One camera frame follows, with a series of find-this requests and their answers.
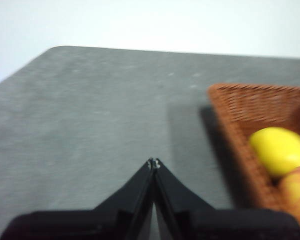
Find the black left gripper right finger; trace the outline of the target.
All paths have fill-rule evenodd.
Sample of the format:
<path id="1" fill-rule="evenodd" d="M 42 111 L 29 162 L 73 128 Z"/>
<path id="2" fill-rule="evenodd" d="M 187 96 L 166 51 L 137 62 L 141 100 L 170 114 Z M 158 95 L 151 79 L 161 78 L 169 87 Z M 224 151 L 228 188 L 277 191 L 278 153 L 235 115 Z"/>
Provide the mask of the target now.
<path id="1" fill-rule="evenodd" d="M 164 240 L 300 240 L 290 214 L 264 209 L 216 209 L 154 160 L 155 207 Z"/>

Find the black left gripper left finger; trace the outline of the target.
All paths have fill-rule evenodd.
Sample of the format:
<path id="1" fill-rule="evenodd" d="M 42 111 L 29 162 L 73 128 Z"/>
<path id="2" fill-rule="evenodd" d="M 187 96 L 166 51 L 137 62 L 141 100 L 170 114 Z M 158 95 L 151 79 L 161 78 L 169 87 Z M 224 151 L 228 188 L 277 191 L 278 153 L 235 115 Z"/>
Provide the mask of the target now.
<path id="1" fill-rule="evenodd" d="M 97 207 L 22 214 L 10 221 L 2 240 L 138 240 L 149 237 L 154 160 L 150 158 Z"/>

